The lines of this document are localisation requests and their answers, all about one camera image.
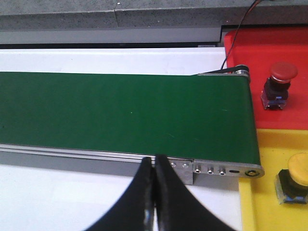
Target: gray surface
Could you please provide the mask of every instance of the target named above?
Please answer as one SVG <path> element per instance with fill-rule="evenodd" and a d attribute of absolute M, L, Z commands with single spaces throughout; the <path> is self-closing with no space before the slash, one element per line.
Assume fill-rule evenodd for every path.
<path fill-rule="evenodd" d="M 89 31 L 88 39 L 98 40 L 101 43 L 122 42 L 164 42 L 165 35 L 175 33 L 164 30 L 156 36 L 148 32 L 136 33 L 136 36 L 126 36 L 131 29 L 149 28 L 190 28 L 199 29 L 187 33 L 179 31 L 172 42 L 183 41 L 219 41 L 220 32 L 203 30 L 200 28 L 221 28 L 222 25 L 237 25 L 247 7 L 253 0 L 2 0 L 0 1 L 0 43 L 16 43 L 5 40 L 3 37 L 12 36 L 5 32 L 14 31 L 89 31 L 104 30 L 104 34 L 95 37 Z M 261 2 L 248 15 L 244 24 L 308 24 L 308 0 L 286 0 Z M 123 34 L 112 30 L 127 29 Z M 18 43 L 49 43 L 48 40 L 35 38 Z M 82 34 L 72 34 L 70 41 L 76 43 Z"/>
<path fill-rule="evenodd" d="M 0 44 L 29 43 L 169 43 L 219 41 L 220 27 L 114 28 L 101 30 L 49 30 L 0 32 Z"/>

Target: green belt surface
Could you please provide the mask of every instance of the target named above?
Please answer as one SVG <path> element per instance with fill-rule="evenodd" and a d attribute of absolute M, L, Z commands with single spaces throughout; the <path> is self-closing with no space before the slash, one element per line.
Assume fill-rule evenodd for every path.
<path fill-rule="evenodd" d="M 0 73 L 0 143 L 260 164 L 232 75 Z"/>

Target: wire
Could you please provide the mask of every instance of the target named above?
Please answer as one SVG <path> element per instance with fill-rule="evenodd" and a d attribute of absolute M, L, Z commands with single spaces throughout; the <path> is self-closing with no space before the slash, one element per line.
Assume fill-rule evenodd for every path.
<path fill-rule="evenodd" d="M 246 13 L 244 14 L 244 16 L 242 17 L 242 20 L 241 20 L 241 22 L 239 23 L 239 25 L 237 26 L 237 29 L 236 29 L 236 31 L 235 31 L 235 35 L 234 35 L 234 37 L 233 37 L 233 41 L 232 41 L 232 43 L 231 43 L 231 47 L 230 47 L 230 49 L 229 49 L 229 51 L 228 51 L 228 53 L 227 53 L 227 55 L 226 55 L 225 60 L 224 60 L 223 63 L 222 63 L 220 69 L 223 68 L 223 66 L 225 65 L 225 63 L 226 63 L 226 61 L 227 61 L 227 59 L 228 59 L 228 57 L 229 57 L 229 55 L 230 55 L 230 53 L 231 53 L 231 51 L 232 51 L 232 48 L 233 48 L 233 46 L 234 46 L 234 43 L 235 43 L 237 34 L 239 33 L 240 27 L 241 27 L 241 25 L 242 25 L 244 19 L 245 19 L 246 16 L 247 16 L 247 15 L 248 15 L 248 14 L 260 3 L 260 2 L 262 2 L 262 1 L 263 1 L 263 0 L 255 0 L 255 1 L 250 5 L 250 7 L 247 9 L 247 11 L 246 11 Z"/>

